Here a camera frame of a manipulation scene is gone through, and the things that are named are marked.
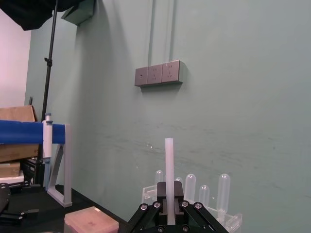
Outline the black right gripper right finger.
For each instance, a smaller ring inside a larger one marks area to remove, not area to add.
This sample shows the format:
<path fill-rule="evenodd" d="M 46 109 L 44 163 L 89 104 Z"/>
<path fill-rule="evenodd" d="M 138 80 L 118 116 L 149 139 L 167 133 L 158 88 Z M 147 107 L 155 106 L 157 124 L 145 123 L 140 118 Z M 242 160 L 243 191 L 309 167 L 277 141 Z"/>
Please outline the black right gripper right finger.
<path fill-rule="evenodd" d="M 184 199 L 181 182 L 174 182 L 174 233 L 226 233 L 228 230 L 200 202 Z"/>

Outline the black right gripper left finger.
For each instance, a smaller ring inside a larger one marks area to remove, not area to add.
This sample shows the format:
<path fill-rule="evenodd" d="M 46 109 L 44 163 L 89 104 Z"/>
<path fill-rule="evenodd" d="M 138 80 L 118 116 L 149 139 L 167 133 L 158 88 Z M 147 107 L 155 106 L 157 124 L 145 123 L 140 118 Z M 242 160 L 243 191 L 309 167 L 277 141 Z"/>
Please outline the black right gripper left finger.
<path fill-rule="evenodd" d="M 156 201 L 141 204 L 125 227 L 125 233 L 165 233 L 167 225 L 166 183 L 158 182 Z"/>

